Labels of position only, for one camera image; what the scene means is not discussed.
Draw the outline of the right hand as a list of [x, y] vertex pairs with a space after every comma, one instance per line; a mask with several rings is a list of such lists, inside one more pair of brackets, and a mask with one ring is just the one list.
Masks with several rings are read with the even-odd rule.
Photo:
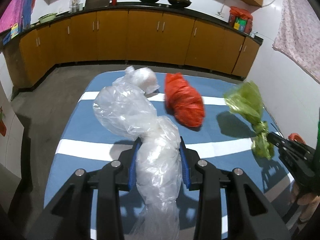
[[299, 216], [299, 220], [301, 223], [306, 223], [308, 220], [310, 220], [313, 213], [317, 209], [317, 206], [319, 205], [319, 196], [314, 193], [307, 193], [301, 197], [298, 197], [299, 193], [299, 186], [296, 182], [294, 182], [291, 190], [291, 202], [293, 203], [295, 200], [298, 200], [298, 205], [305, 206], [304, 211]]

